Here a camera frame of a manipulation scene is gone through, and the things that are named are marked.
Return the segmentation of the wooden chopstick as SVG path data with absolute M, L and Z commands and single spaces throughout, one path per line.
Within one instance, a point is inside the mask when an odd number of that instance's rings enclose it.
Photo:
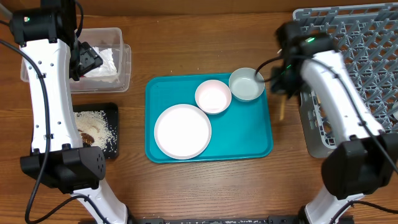
M 285 104 L 287 100 L 287 95 L 282 95 L 281 100 L 280 100 L 280 115 L 279 115 L 279 120 L 282 121 L 285 116 Z

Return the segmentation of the white napkin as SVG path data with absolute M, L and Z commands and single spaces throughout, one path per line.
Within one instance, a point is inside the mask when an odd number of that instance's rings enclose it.
M 103 64 L 84 74 L 84 77 L 108 77 L 117 74 L 117 68 L 113 59 L 113 51 L 111 48 L 100 50 L 99 47 L 93 47 L 94 51 L 103 59 Z

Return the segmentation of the grey-green bowl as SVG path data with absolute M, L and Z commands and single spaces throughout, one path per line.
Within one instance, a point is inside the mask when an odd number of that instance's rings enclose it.
M 265 89 L 265 82 L 260 73 L 253 68 L 239 68 L 229 77 L 229 89 L 239 101 L 252 101 L 259 98 Z

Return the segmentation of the rice grains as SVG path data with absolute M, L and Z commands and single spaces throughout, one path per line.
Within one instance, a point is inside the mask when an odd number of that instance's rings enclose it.
M 107 157 L 118 152 L 116 127 L 108 121 L 105 111 L 74 112 L 74 116 L 78 132 L 89 134 L 95 140 L 92 145 L 83 143 L 84 146 L 98 146 Z

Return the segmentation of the pink shallow bowl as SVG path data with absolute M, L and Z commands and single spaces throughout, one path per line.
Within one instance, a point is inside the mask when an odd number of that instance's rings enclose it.
M 197 106 L 207 114 L 220 114 L 228 108 L 232 100 L 229 87 L 219 80 L 207 80 L 195 91 Z

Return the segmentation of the large white plate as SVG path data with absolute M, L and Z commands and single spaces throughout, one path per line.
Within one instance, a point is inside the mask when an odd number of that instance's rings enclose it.
M 154 126 L 158 148 L 168 157 L 187 160 L 199 156 L 211 141 L 212 128 L 207 115 L 189 104 L 164 110 Z

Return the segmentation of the brown food scrap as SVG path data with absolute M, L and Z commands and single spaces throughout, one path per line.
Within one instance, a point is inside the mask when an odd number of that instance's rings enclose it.
M 92 136 L 90 136 L 89 134 L 80 133 L 80 135 L 81 135 L 83 143 L 86 145 L 92 145 L 95 142 L 94 138 Z

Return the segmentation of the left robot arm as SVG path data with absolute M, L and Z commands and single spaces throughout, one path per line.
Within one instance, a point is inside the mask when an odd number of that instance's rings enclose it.
M 72 0 L 42 1 L 18 10 L 8 23 L 29 76 L 34 127 L 31 150 L 20 159 L 23 173 L 37 185 L 59 189 L 78 200 L 97 223 L 134 223 L 105 179 L 105 156 L 85 146 L 73 113 L 70 80 L 101 65 L 100 56 L 78 40 L 82 6 Z

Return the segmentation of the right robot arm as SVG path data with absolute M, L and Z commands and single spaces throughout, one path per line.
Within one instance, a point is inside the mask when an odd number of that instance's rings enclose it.
M 352 205 L 397 172 L 397 134 L 386 133 L 364 105 L 343 56 L 327 33 L 303 35 L 298 22 L 275 32 L 283 61 L 272 69 L 274 93 L 290 98 L 307 85 L 319 97 L 336 149 L 323 161 L 323 187 L 300 212 L 302 223 L 338 223 Z

